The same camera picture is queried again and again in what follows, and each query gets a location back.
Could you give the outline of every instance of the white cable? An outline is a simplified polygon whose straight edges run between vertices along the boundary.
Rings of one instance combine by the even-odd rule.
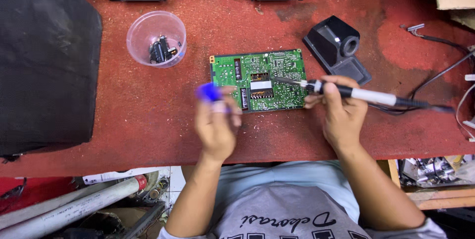
[[[462,103],[465,101],[465,98],[467,97],[468,93],[470,93],[470,91],[475,88],[475,84],[472,85],[472,87],[470,87],[466,93],[464,94],[464,96],[462,97],[462,100],[460,100],[460,102],[458,103],[458,106],[457,106],[457,111],[455,112],[455,119],[457,120],[457,123],[472,137],[472,138],[469,138],[468,141],[469,142],[472,142],[472,143],[475,143],[475,137],[465,128],[465,126],[462,125],[462,123],[460,123],[460,120],[458,120],[458,112],[460,110],[460,106],[462,105]]]

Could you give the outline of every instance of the green circuit board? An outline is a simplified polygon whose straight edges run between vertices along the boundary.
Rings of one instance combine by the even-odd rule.
[[[276,76],[306,79],[300,49],[210,56],[210,70],[217,86],[236,86],[231,95],[244,113],[304,106],[305,89],[273,80]]]

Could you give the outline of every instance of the gray t-shirt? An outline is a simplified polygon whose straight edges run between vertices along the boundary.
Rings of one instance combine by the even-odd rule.
[[[158,239],[176,237],[162,228]],[[429,218],[402,231],[362,229],[318,187],[270,183],[253,187],[227,206],[210,232],[194,239],[446,239]]]

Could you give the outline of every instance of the plastic container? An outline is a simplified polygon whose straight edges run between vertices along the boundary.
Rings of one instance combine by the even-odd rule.
[[[176,53],[171,59],[158,63],[150,63],[149,47],[165,35],[169,48],[176,47]],[[127,50],[135,61],[140,64],[166,68],[175,66],[185,56],[186,31],[183,22],[172,13],[153,11],[137,18],[127,32]]]

